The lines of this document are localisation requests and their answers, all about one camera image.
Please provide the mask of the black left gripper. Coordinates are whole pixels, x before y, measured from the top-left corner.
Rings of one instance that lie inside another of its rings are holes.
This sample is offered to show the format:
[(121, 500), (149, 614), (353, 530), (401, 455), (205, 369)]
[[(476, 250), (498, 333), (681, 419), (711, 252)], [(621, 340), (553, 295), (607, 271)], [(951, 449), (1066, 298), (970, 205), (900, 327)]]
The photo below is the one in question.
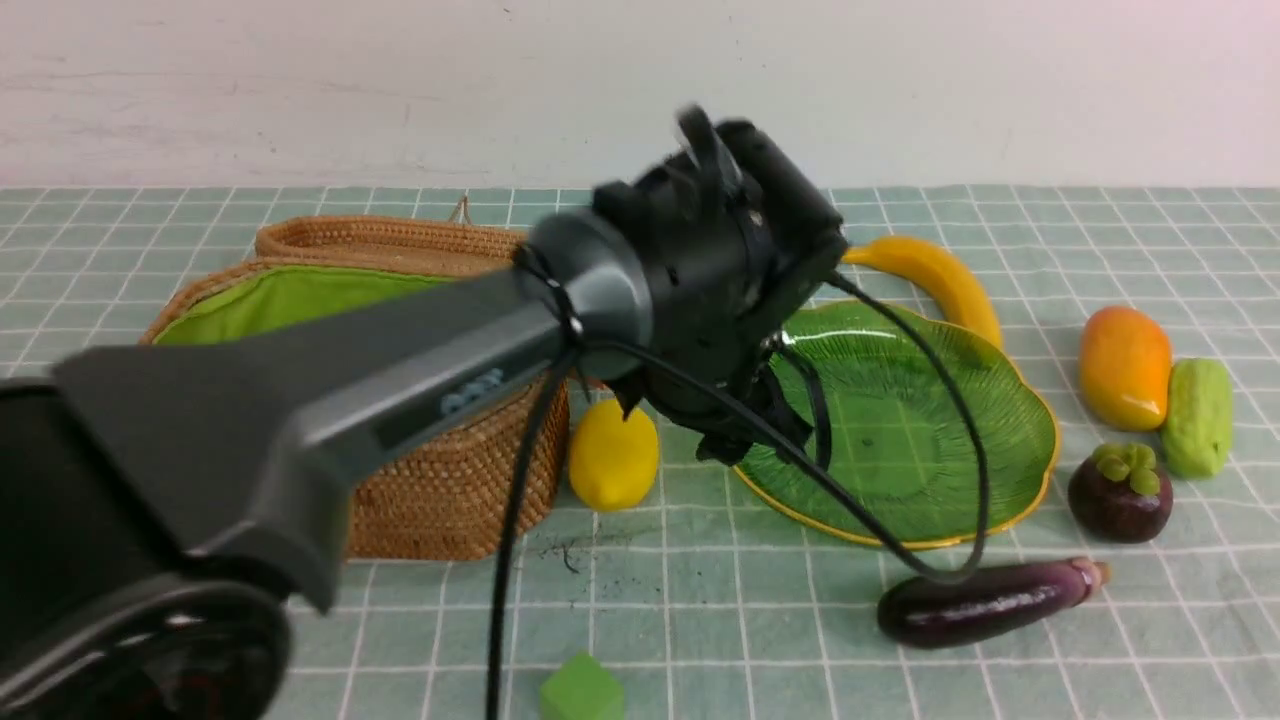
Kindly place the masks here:
[[(787, 400), (778, 373), (765, 370), (765, 342), (835, 269), (836, 247), (786, 249), (751, 206), (701, 201), (686, 154), (636, 179), (596, 186), (590, 208), (640, 260), (652, 319), (644, 346), (687, 374), (681, 380), (649, 361), (595, 351), (591, 378), (611, 388), (622, 419), (643, 401), (675, 421), (709, 421), (699, 430), (699, 462), (733, 466), (759, 445), (796, 465), (781, 448), (783, 439), (797, 450), (813, 443), (812, 464), (829, 469), (833, 427), (818, 372), (797, 372), (809, 402), (804, 415)], [(699, 384), (728, 395), (737, 407), (708, 397)]]

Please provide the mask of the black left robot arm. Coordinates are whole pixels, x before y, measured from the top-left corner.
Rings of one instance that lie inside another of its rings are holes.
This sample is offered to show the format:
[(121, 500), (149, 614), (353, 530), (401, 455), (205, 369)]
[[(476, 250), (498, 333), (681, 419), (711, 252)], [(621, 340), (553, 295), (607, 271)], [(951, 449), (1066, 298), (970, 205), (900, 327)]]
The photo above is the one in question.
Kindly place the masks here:
[(544, 217), (507, 266), (219, 345), (102, 346), (3, 383), (3, 716), (259, 719), (284, 605), (337, 596), (376, 469), (577, 368), (735, 462), (803, 439), (767, 341), (838, 264), (765, 143), (671, 158)]

